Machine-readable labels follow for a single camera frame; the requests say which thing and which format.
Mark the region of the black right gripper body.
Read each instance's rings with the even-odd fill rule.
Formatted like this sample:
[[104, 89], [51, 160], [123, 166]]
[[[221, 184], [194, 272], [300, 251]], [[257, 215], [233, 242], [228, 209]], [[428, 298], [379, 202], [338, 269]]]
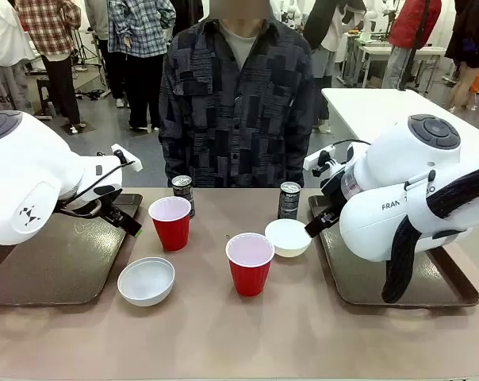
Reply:
[[323, 180], [321, 182], [321, 192], [328, 200], [328, 209], [339, 216], [345, 205], [345, 196], [341, 189], [340, 180]]

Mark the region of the white round bowl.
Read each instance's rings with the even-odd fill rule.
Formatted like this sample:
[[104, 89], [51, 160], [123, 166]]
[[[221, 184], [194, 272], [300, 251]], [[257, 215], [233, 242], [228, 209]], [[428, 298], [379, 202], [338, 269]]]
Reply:
[[130, 263], [117, 279], [117, 289], [134, 306], [155, 306], [172, 291], [175, 269], [160, 257], [146, 257]]
[[272, 221], [266, 226], [264, 235], [274, 246], [275, 253], [285, 258], [300, 256], [312, 241], [304, 223], [288, 218]]

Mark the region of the black drink can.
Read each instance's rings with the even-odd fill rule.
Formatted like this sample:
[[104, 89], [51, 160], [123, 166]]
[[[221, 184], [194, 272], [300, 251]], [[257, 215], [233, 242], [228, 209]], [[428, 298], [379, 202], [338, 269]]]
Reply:
[[280, 186], [278, 219], [296, 219], [301, 186], [295, 182], [284, 182]]
[[184, 198], [190, 203], [190, 218], [193, 218], [195, 215], [195, 208], [192, 178], [188, 175], [175, 176], [171, 180], [171, 186], [173, 189], [174, 196]]

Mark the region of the red plastic cup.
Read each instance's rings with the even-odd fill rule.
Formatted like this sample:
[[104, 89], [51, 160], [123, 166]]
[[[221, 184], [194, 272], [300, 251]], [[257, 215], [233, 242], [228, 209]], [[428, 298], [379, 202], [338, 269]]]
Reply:
[[149, 216], [166, 251], [178, 251], [187, 245], [190, 212], [190, 202], [177, 196], [160, 198], [149, 206]]
[[236, 291], [246, 297], [262, 293], [274, 246], [258, 233], [241, 233], [232, 237], [225, 247]]

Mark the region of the person's left forearm patchwork sleeve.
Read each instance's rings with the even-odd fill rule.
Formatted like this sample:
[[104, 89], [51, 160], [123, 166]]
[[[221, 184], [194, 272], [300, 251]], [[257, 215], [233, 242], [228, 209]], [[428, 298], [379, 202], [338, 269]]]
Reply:
[[308, 155], [308, 147], [312, 130], [298, 130], [291, 134], [286, 142], [286, 172], [287, 179], [298, 183], [301, 187], [305, 185], [304, 161]]

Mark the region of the brown plastic serving tray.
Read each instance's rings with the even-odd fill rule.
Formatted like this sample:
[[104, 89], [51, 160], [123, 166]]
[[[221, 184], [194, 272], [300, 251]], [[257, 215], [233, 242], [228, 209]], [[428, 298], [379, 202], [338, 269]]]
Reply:
[[396, 303], [383, 301], [385, 264], [353, 254], [339, 235], [338, 225], [319, 235], [335, 287], [343, 301], [356, 306], [399, 309], [472, 307], [479, 292], [442, 247], [416, 254], [412, 281]]
[[126, 236], [101, 218], [52, 215], [28, 241], [0, 245], [0, 306], [79, 305], [93, 300]]

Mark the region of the white rectangular table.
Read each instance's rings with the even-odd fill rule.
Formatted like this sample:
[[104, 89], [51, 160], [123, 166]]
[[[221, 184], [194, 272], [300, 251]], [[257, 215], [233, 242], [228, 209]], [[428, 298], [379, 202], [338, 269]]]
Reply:
[[431, 114], [450, 122], [462, 139], [462, 153], [479, 152], [479, 129], [411, 90], [324, 88], [330, 113], [360, 140], [373, 142], [413, 114]]

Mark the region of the person in grey top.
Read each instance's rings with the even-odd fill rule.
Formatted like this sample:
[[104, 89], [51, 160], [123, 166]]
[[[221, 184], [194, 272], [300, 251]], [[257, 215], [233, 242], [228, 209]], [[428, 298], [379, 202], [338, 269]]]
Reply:
[[107, 0], [83, 0], [91, 29], [98, 38], [98, 45], [105, 61], [109, 88], [117, 108], [125, 107], [123, 71], [125, 57], [109, 49], [109, 11]]

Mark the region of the black tripod stand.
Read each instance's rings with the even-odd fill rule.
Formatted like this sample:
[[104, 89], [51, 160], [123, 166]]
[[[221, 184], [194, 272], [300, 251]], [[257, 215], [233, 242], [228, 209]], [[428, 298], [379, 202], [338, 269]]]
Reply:
[[100, 99], [107, 97], [110, 94], [109, 83], [105, 69], [105, 61], [98, 47], [96, 33], [93, 30], [77, 29], [72, 30], [71, 35], [74, 43], [72, 52], [74, 60], [73, 68], [76, 74], [95, 74], [95, 77], [91, 79], [91, 81], [98, 79], [101, 87], [95, 89], [94, 93]]

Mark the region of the person in black coat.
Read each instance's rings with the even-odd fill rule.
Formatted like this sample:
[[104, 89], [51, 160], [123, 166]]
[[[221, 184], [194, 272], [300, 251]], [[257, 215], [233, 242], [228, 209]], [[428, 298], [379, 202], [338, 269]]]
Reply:
[[363, 0], [316, 0], [306, 21], [303, 36], [312, 51], [315, 83], [314, 128], [320, 133], [331, 132], [328, 101], [322, 90], [331, 87], [340, 41], [365, 14]]

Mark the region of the black metal pole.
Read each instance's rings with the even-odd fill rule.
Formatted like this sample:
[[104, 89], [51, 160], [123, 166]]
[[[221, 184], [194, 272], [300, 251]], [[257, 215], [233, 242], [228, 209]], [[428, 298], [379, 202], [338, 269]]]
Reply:
[[414, 45], [412, 46], [412, 48], [410, 50], [407, 62], [405, 64], [404, 70], [402, 72], [402, 76], [400, 78], [400, 82], [398, 83], [398, 90], [400, 90], [400, 91], [405, 91], [406, 90], [406, 86], [407, 86], [407, 83], [408, 83], [408, 80], [409, 80], [409, 77], [410, 77], [410, 74], [411, 74], [411, 71], [412, 71], [412, 66], [413, 66], [413, 62], [414, 62], [414, 59], [415, 59], [415, 55], [416, 55], [417, 50], [419, 49], [419, 45], [421, 43], [421, 40], [423, 39], [424, 30], [425, 30], [425, 26], [426, 26], [426, 23], [427, 23], [428, 9], [429, 9], [430, 3], [431, 3], [431, 0], [424, 0], [423, 12], [422, 12], [422, 16], [421, 16], [421, 19], [420, 19], [420, 24], [418, 26], [418, 29], [416, 30]]

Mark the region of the person in blue plaid shirt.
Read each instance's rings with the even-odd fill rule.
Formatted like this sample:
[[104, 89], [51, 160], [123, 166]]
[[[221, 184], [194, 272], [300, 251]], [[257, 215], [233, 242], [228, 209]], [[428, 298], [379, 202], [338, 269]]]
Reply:
[[125, 89], [131, 129], [158, 130], [159, 91], [167, 42], [174, 26], [170, 0], [107, 0], [109, 49], [125, 56]]

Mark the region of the person in red plaid shirt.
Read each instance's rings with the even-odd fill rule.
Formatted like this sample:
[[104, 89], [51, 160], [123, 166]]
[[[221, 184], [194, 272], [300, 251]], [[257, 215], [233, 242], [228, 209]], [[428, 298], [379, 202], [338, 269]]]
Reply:
[[72, 77], [73, 30], [81, 26], [81, 10], [72, 0], [16, 0], [18, 17], [41, 55], [51, 84], [53, 103], [75, 134], [81, 120]]

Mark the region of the person in white clothes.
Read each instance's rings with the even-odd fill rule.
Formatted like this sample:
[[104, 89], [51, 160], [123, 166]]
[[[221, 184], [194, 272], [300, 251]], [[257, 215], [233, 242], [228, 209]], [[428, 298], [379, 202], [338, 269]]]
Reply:
[[25, 65], [33, 58], [17, 11], [9, 0], [0, 0], [0, 110], [32, 113]]

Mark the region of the person in black jacket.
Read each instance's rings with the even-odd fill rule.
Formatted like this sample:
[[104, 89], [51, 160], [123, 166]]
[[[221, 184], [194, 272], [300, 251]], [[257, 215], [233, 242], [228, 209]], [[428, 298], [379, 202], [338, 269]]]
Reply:
[[455, 19], [445, 57], [459, 65], [458, 81], [450, 92], [451, 112], [466, 107], [469, 90], [479, 74], [479, 0], [454, 0]]

